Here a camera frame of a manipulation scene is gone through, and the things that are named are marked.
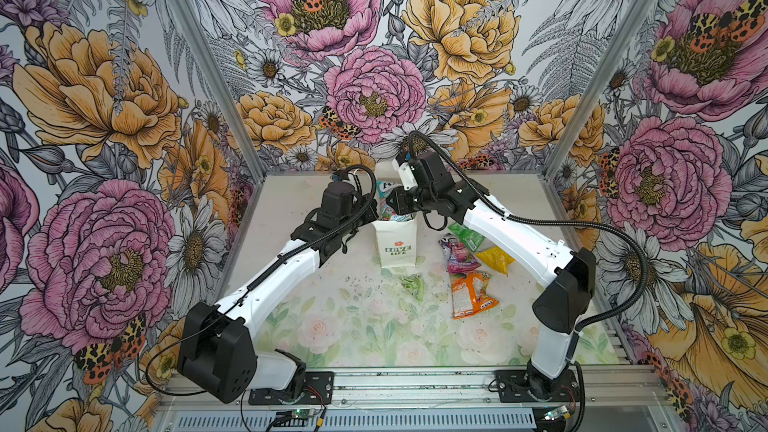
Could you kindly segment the purple pink snack bag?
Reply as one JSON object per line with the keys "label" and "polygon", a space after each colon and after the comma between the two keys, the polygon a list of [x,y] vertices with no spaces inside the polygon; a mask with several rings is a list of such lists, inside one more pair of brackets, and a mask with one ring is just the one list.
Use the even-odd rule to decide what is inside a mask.
{"label": "purple pink snack bag", "polygon": [[439,245],[447,261],[448,273],[472,272],[481,266],[469,248],[454,235],[450,233],[443,235],[439,240]]}

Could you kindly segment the aluminium front rail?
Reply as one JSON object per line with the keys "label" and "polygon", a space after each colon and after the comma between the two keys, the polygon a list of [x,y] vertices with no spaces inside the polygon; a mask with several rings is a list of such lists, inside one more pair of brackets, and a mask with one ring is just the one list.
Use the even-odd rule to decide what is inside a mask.
{"label": "aluminium front rail", "polygon": [[[364,409],[448,409],[553,407],[579,404],[578,392],[561,391],[547,402],[523,392],[499,398],[493,367],[339,368],[334,371],[331,411]],[[672,408],[666,390],[648,366],[585,365],[583,398],[587,408],[621,411]]]}

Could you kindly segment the small green candy wrapper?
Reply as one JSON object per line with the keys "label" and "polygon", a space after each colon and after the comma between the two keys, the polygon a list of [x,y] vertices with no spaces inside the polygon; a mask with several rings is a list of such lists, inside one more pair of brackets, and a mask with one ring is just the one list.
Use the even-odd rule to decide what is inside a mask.
{"label": "small green candy wrapper", "polygon": [[421,274],[401,277],[400,284],[416,301],[421,302],[424,299],[426,283]]}

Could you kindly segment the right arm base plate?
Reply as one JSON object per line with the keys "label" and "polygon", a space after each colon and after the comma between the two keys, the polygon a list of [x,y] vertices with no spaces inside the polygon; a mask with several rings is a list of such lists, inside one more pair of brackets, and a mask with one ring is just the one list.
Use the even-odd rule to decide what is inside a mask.
{"label": "right arm base plate", "polygon": [[580,379],[569,368],[555,379],[533,369],[495,370],[489,389],[502,403],[575,403],[583,392]]}

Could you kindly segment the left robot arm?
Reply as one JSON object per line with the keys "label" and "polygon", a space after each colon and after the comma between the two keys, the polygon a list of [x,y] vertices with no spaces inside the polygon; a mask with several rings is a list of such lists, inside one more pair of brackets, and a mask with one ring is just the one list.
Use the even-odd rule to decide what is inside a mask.
{"label": "left robot arm", "polygon": [[277,256],[246,285],[213,305],[199,303],[185,318],[177,370],[223,403],[265,392],[284,401],[305,388],[306,364],[283,351],[260,351],[256,335],[280,302],[319,270],[362,227],[376,221],[375,191],[330,183],[319,207],[292,232]]}

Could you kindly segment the orange snack bag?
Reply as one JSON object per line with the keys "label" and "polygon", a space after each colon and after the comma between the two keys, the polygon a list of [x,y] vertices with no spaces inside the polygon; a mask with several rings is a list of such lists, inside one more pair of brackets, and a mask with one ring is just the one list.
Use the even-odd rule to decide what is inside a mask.
{"label": "orange snack bag", "polygon": [[495,308],[499,301],[487,294],[490,276],[483,271],[450,275],[453,319],[472,317]]}

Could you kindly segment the white paper bag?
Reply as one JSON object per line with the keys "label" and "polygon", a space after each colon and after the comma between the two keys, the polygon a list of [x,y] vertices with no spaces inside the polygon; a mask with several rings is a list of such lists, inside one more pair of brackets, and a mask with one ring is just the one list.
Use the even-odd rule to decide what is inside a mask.
{"label": "white paper bag", "polygon": [[373,222],[382,268],[414,267],[417,258],[417,220]]}

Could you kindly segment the yellow snack bag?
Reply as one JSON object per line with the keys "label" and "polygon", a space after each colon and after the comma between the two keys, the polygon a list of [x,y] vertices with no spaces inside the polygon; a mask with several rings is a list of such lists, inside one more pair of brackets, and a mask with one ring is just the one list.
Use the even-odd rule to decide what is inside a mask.
{"label": "yellow snack bag", "polygon": [[475,256],[485,266],[505,276],[509,273],[509,267],[515,262],[512,256],[498,246],[478,251]]}

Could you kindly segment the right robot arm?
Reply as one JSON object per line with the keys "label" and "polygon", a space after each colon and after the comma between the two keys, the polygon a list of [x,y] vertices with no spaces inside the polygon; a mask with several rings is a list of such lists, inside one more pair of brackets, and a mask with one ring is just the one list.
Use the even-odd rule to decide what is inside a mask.
{"label": "right robot arm", "polygon": [[539,334],[528,362],[523,387],[532,397],[553,398],[568,379],[578,342],[575,331],[594,295],[595,258],[574,251],[531,225],[512,219],[496,197],[472,179],[456,182],[450,174],[436,179],[401,172],[400,185],[387,198],[398,213],[436,212],[491,240],[523,266],[544,290],[532,310]]}

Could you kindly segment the green snack bag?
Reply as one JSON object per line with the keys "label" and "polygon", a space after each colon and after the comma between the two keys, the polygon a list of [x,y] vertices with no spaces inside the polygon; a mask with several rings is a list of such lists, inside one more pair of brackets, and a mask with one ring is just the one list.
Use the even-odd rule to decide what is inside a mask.
{"label": "green snack bag", "polygon": [[485,241],[485,237],[481,233],[458,223],[451,224],[448,229],[471,252],[477,252]]}

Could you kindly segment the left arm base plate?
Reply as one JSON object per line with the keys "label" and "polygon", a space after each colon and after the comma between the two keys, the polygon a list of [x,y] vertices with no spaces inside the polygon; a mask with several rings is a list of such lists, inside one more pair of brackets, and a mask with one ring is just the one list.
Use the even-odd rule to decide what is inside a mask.
{"label": "left arm base plate", "polygon": [[252,406],[330,405],[334,379],[333,372],[310,370],[284,390],[252,389],[247,402]]}

